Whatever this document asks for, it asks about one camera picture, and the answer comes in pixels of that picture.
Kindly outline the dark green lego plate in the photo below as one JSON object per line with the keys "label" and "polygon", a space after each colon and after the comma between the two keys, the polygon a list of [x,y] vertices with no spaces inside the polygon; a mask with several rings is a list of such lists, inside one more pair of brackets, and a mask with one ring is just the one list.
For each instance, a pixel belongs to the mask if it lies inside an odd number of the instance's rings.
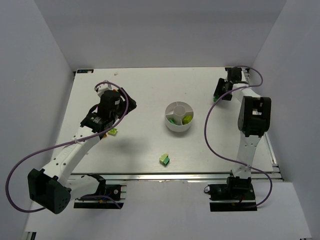
{"label": "dark green lego plate", "polygon": [[175,121],[172,118],[169,119],[169,122],[176,125]]}

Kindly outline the pale green curved lego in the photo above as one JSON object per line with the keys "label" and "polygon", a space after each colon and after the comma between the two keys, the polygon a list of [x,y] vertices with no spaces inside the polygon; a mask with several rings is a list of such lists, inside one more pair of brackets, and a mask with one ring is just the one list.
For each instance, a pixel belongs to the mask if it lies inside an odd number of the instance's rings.
{"label": "pale green curved lego", "polygon": [[159,161],[160,162],[165,162],[168,157],[169,157],[169,155],[167,153],[165,153],[159,158]]}

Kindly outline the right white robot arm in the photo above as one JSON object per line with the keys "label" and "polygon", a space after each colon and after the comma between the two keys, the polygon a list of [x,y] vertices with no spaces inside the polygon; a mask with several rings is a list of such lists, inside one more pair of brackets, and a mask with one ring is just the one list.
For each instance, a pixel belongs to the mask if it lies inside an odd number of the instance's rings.
{"label": "right white robot arm", "polygon": [[241,67],[226,67],[225,71],[227,76],[218,80],[213,99],[217,102],[218,99],[231,101],[236,98],[241,103],[237,120],[240,131],[237,163],[226,184],[230,194],[240,195],[250,191],[250,166],[253,164],[258,143],[270,128],[272,101],[269,97],[255,93],[249,84],[242,80]]}

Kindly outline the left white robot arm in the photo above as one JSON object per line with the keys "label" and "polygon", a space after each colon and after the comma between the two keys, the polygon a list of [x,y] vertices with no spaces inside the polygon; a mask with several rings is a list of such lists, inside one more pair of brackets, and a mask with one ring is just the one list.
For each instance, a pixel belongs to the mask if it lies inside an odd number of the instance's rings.
{"label": "left white robot arm", "polygon": [[31,200],[59,214],[71,200],[108,198],[106,180],[102,176],[85,174],[76,180],[69,177],[106,132],[136,107],[136,101],[122,87],[118,90],[106,88],[100,92],[100,102],[89,110],[72,140],[54,160],[40,170],[29,172],[27,181]]}

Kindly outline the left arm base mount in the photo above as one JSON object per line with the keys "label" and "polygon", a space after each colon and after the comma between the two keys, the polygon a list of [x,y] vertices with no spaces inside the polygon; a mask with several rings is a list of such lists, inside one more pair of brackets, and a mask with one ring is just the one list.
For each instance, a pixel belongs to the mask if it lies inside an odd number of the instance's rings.
{"label": "left arm base mount", "polygon": [[121,209],[127,195],[127,186],[108,182],[98,174],[86,174],[69,179],[70,199],[75,209]]}

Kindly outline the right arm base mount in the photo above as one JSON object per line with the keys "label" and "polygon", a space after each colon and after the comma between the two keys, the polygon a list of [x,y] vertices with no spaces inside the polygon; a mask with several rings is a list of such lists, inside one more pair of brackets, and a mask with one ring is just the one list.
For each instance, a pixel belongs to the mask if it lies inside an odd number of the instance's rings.
{"label": "right arm base mount", "polygon": [[229,176],[225,184],[209,184],[203,192],[209,195],[211,212],[255,212],[258,210],[252,179]]}

